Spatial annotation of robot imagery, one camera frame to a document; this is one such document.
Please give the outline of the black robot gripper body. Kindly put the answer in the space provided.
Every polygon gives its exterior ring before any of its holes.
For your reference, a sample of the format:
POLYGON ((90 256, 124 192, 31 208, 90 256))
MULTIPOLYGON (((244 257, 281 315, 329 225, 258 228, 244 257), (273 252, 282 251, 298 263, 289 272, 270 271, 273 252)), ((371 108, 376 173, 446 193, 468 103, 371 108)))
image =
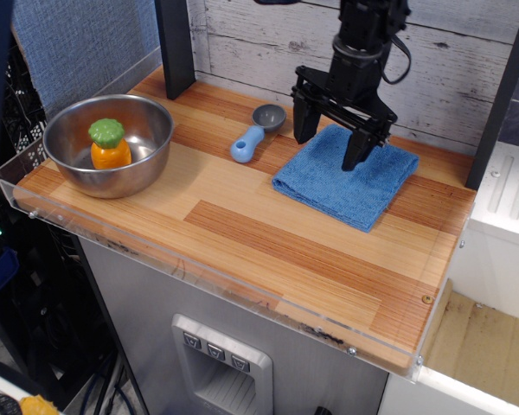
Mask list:
POLYGON ((382 81, 392 85, 385 74, 385 66, 392 46, 398 38, 368 52, 354 49, 339 37, 333 40, 334 54, 327 72, 306 67, 296 68, 297 82, 294 94, 302 93, 317 102, 321 116, 345 126, 350 130, 364 130, 376 135, 377 145, 388 140, 389 128, 397 120, 395 113, 378 96, 382 81))

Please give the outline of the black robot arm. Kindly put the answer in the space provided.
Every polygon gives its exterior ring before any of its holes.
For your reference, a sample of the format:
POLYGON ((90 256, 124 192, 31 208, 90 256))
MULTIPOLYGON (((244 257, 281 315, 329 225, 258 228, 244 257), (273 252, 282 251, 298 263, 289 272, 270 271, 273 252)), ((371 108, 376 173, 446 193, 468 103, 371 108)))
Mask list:
POLYGON ((378 87, 401 82, 385 74, 392 46, 411 54, 397 33, 406 27, 411 10, 406 1, 341 1, 341 27, 333 38, 330 70, 296 68, 292 88, 293 132, 299 144, 317 133, 321 116, 351 130, 342 170, 351 171, 376 146, 387 142, 396 114, 380 99, 378 87))

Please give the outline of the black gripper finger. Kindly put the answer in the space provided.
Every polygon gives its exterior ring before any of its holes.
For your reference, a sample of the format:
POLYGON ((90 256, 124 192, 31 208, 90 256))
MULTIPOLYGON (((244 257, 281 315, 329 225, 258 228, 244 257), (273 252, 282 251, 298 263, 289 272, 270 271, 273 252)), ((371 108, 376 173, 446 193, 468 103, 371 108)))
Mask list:
POLYGON ((315 100, 308 99, 302 93, 294 94, 293 131, 299 144, 305 144, 317 134, 320 117, 315 100))
POLYGON ((372 149, 379 143, 375 134, 364 130, 353 130, 343 157, 342 170, 352 171, 358 163, 364 162, 372 149))

